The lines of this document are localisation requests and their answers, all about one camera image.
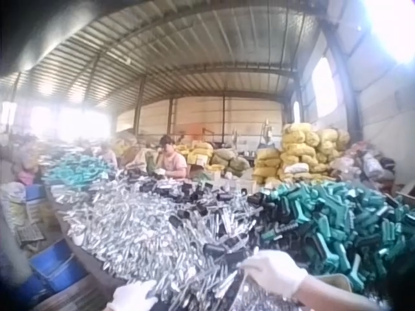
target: white glove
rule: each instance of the white glove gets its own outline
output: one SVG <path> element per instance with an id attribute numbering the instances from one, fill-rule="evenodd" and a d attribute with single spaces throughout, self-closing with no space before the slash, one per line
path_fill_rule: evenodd
<path id="1" fill-rule="evenodd" d="M 156 175 L 161 175 L 161 176 L 164 176 L 164 175 L 166 175 L 166 170 L 164 170 L 164 169 L 162 169 L 162 168 L 156 168 L 156 169 L 154 170 L 154 173 L 155 173 Z"/>
<path id="2" fill-rule="evenodd" d="M 146 299 L 146 296 L 155 285 L 156 281 L 147 281 L 118 287 L 112 303 L 108 303 L 107 308 L 113 311 L 150 311 L 158 299 Z"/>
<path id="3" fill-rule="evenodd" d="M 260 287 L 286 298 L 291 298 L 297 292 L 308 274 L 283 251 L 259 251 L 256 255 L 244 260 L 241 268 Z"/>

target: corrugated metal roof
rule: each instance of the corrugated metal roof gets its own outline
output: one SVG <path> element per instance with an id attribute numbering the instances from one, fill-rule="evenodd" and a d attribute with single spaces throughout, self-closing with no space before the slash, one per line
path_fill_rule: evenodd
<path id="1" fill-rule="evenodd" d="M 281 100 L 313 49 L 317 14 L 302 0 L 147 1 L 92 22 L 21 84 L 118 113 L 136 105 L 144 76 L 144 104 L 224 91 Z"/>

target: blue bin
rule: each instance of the blue bin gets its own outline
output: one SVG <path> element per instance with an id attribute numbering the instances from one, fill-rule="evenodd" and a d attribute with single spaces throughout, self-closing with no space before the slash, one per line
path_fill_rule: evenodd
<path id="1" fill-rule="evenodd" d="M 46 198 L 46 191 L 43 185 L 37 183 L 26 186 L 26 201 Z"/>
<path id="2" fill-rule="evenodd" d="M 52 293 L 36 275 L 32 275 L 26 282 L 14 289 L 13 295 L 22 307 L 32 308 L 52 296 Z"/>
<path id="3" fill-rule="evenodd" d="M 88 274 L 64 239 L 33 256 L 30 264 L 54 293 L 65 290 Z"/>

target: white wall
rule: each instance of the white wall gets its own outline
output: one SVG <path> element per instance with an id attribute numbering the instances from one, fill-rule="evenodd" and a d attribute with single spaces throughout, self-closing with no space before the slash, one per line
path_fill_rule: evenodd
<path id="1" fill-rule="evenodd" d="M 415 66 L 399 65 L 385 52 L 378 37 L 370 32 L 362 1 L 331 0 L 331 21 L 339 21 L 337 36 L 347 59 L 347 68 L 359 103 L 362 134 L 385 156 L 396 160 L 398 183 L 415 178 Z M 322 57 L 331 65 L 337 85 L 339 107 L 324 118 L 318 118 L 314 100 L 311 73 Z M 306 118 L 319 127 L 346 128 L 342 85 L 336 67 L 320 35 L 310 62 L 302 76 L 303 96 L 306 100 Z"/>
<path id="2" fill-rule="evenodd" d="M 261 127 L 265 119 L 273 126 L 274 142 L 279 146 L 282 127 L 282 106 L 277 102 L 226 98 L 225 100 L 225 142 L 230 142 L 234 128 L 239 134 L 240 151 L 256 150 Z M 169 101 L 157 102 L 141 110 L 139 133 L 151 138 L 160 138 L 167 133 Z M 185 133 L 185 138 L 203 139 L 202 129 L 212 131 L 206 134 L 207 141 L 222 141 L 222 98 L 187 97 L 174 101 L 172 107 L 171 135 Z M 118 117 L 117 131 L 131 128 L 134 111 L 127 111 Z"/>

